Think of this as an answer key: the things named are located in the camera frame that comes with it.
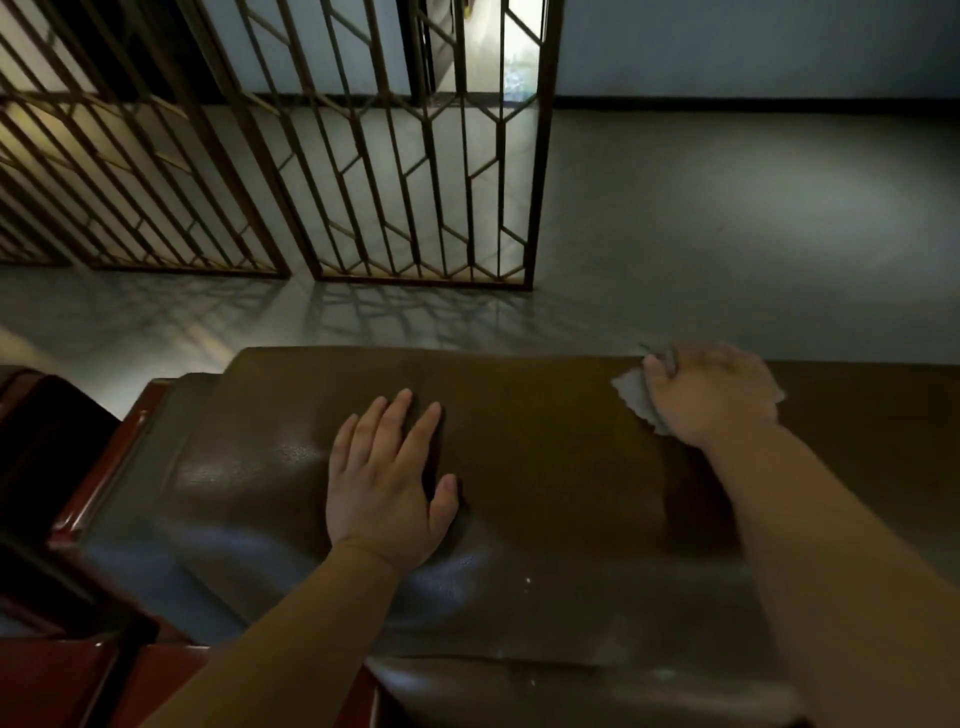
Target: forearm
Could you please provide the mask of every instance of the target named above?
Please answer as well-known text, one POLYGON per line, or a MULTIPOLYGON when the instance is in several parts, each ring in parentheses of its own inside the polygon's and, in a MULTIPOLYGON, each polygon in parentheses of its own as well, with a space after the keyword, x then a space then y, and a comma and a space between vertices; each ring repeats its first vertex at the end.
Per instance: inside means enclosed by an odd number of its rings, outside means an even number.
POLYGON ((783 427, 732 427, 705 453, 815 723, 960 718, 960 593, 783 427))
POLYGON ((379 558, 334 548, 145 725, 332 725, 398 583, 379 558))

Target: wrist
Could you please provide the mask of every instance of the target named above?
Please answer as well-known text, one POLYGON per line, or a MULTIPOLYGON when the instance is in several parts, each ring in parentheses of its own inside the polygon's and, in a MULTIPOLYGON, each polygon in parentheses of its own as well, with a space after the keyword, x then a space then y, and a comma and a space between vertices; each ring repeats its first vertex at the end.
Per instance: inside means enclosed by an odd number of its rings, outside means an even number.
POLYGON ((399 586, 403 579, 403 572, 376 548, 356 541, 341 541, 333 545, 324 559, 336 563, 344 563, 351 570, 363 570, 385 582, 390 582, 393 588, 399 586))
POLYGON ((761 417, 729 417, 709 430, 700 444, 700 450, 707 456, 707 460, 712 460, 723 452, 737 449, 752 441, 770 428, 780 428, 780 425, 775 420, 761 417))

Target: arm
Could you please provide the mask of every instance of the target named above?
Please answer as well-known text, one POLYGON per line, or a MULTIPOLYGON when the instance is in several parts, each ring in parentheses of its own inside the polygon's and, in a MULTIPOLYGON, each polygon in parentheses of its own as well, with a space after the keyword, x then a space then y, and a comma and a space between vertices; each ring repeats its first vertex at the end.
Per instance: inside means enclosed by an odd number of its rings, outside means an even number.
POLYGON ((645 362, 657 409, 730 495, 760 601, 819 728, 960 725, 960 591, 777 424, 755 356, 645 362))
POLYGON ((434 403, 404 440, 413 395, 350 417, 330 453, 324 562, 218 654, 145 728, 333 725, 402 576, 436 550, 457 513, 456 478, 427 502, 420 478, 434 403))

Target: gray cloth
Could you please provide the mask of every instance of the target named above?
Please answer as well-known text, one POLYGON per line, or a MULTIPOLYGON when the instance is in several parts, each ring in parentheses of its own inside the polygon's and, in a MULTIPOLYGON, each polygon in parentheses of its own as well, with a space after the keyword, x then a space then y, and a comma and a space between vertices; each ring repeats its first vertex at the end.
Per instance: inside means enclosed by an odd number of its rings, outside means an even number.
MULTIPOLYGON (((673 352, 668 348, 664 347, 653 347, 646 344, 640 344, 639 354, 641 356, 646 356, 647 354, 656 354, 664 362, 666 362, 667 372, 670 375, 673 375, 677 371, 677 364, 674 359, 673 352)), ((630 409, 637 415, 641 420, 646 422, 649 425, 653 426, 654 432, 658 435, 673 435, 673 432, 670 431, 670 427, 660 416, 660 413, 657 411, 657 408, 654 406, 653 400, 650 399, 650 390, 647 388, 647 379, 646 375, 643 373, 643 370, 639 367, 631 369, 629 372, 622 374, 615 379, 611 380, 613 389, 616 390, 617 394, 620 395, 620 398, 623 400, 630 409)))

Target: doorway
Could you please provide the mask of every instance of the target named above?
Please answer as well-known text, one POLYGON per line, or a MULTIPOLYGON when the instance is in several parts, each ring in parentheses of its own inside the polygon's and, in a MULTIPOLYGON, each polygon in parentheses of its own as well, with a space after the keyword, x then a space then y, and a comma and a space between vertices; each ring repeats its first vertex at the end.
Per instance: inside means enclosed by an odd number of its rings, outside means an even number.
MULTIPOLYGON (((467 89, 484 97, 502 93, 505 102, 523 102, 537 92, 545 0, 421 0, 421 10, 455 36, 453 3, 463 8, 467 89)), ((456 93, 454 48, 434 30, 422 36, 431 93, 456 93)))

